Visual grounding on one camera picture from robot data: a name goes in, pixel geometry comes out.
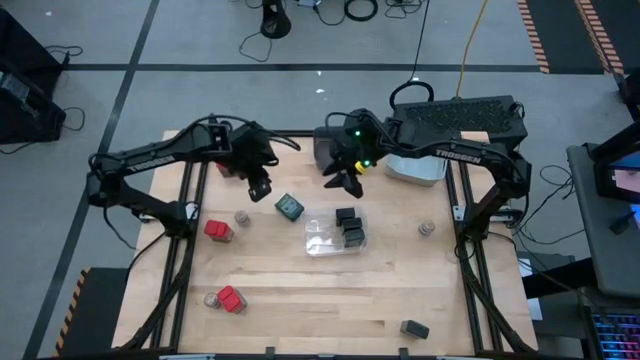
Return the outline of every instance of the clear plastic container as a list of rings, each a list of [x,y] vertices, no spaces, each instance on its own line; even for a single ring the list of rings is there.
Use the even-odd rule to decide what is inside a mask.
[[[306,251],[309,256],[334,256],[344,254],[358,254],[367,246],[367,222],[362,210],[355,208],[356,217],[362,219],[362,230],[365,238],[360,246],[345,247],[345,240],[341,226],[336,225],[335,209],[313,211],[305,215],[304,233]]]

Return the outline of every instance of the computer monitor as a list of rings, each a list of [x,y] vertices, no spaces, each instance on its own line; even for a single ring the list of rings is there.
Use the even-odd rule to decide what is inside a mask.
[[[640,123],[634,122],[601,145],[585,146],[594,162],[598,194],[640,203]]]

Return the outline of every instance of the black floor stripe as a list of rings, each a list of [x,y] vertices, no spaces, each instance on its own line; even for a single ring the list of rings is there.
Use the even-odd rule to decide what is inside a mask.
[[[109,149],[109,145],[113,139],[113,134],[115,133],[116,126],[120,119],[120,113],[122,112],[122,108],[124,107],[124,103],[127,99],[131,82],[133,81],[135,67],[140,61],[140,56],[142,55],[142,50],[144,49],[144,44],[147,40],[147,36],[149,35],[149,30],[151,29],[151,24],[153,23],[153,18],[156,14],[156,10],[158,9],[159,2],[160,0],[151,0],[151,3],[149,4],[149,9],[147,10],[147,15],[144,19],[144,23],[142,24],[142,29],[138,35],[138,40],[136,41],[133,54],[131,55],[127,72],[125,73],[118,95],[116,96],[115,103],[111,110],[111,116],[109,117],[109,122],[107,123],[102,135],[102,140],[98,146],[98,152],[105,152]],[[38,313],[38,318],[36,319],[31,336],[29,337],[29,342],[27,343],[23,356],[24,359],[35,359],[38,356],[38,352],[42,346],[42,340],[44,339],[47,327],[49,326],[49,321],[51,320],[51,315],[53,314],[58,296],[60,295],[60,290],[67,276],[67,271],[69,270],[69,265],[71,264],[71,259],[73,258],[76,245],[78,244],[80,232],[82,231],[82,227],[87,218],[88,211],[89,204],[87,203],[87,198],[83,193],[75,216],[73,217],[71,229],[69,230],[64,247],[62,248],[62,254],[60,255],[60,259],[58,260],[58,264],[56,265],[56,269],[53,273],[53,278],[49,284],[49,289],[47,290],[42,307]]]
[[[67,71],[126,71],[126,64],[69,64]],[[412,64],[138,64],[136,71],[265,72],[265,71],[407,71]],[[458,72],[456,64],[418,65],[418,71]],[[540,72],[538,65],[465,65],[465,72]]]
[[[640,2],[591,0],[625,74],[640,68]]]
[[[604,69],[574,0],[527,0],[552,74],[602,74]]]

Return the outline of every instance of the yellow cable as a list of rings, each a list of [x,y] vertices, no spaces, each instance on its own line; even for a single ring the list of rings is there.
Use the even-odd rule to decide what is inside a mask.
[[[464,75],[464,64],[467,62],[469,47],[471,47],[473,36],[476,34],[478,24],[480,24],[480,19],[482,19],[482,14],[484,14],[484,9],[487,7],[488,2],[489,0],[484,0],[484,2],[482,3],[482,8],[480,9],[480,13],[478,14],[476,23],[473,25],[473,30],[471,30],[471,36],[469,36],[469,41],[467,41],[467,47],[464,49],[464,57],[462,58],[462,66],[460,67],[460,79],[458,79],[458,88],[456,89],[456,97],[460,97],[460,87],[462,86],[462,76]]]

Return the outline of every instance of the table leg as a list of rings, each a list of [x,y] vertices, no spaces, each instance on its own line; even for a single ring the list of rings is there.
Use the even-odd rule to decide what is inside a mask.
[[[579,260],[564,266],[543,272],[548,277],[570,287],[578,289],[584,286],[598,286],[591,258]],[[535,273],[522,278],[527,299],[552,295],[567,291],[566,288],[552,282],[547,277]]]

